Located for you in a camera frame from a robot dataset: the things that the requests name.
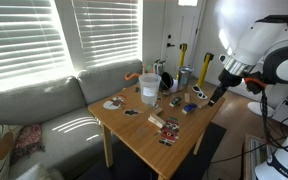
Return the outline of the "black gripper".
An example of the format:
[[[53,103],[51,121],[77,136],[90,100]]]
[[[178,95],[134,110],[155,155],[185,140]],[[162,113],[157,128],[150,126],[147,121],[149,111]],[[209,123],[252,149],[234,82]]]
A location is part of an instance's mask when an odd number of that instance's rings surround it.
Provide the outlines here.
[[[221,82],[215,89],[213,95],[211,96],[208,105],[213,106],[227,91],[228,87],[236,87],[242,81],[240,76],[232,75],[226,69],[223,69],[220,73],[218,80]]]

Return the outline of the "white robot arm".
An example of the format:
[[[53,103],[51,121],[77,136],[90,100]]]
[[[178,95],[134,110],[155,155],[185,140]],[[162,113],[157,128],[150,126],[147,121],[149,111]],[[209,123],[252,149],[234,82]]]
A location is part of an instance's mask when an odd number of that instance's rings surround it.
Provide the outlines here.
[[[255,21],[232,54],[219,59],[224,69],[209,106],[241,81],[253,94],[263,92],[268,84],[288,84],[288,15],[269,15]]]

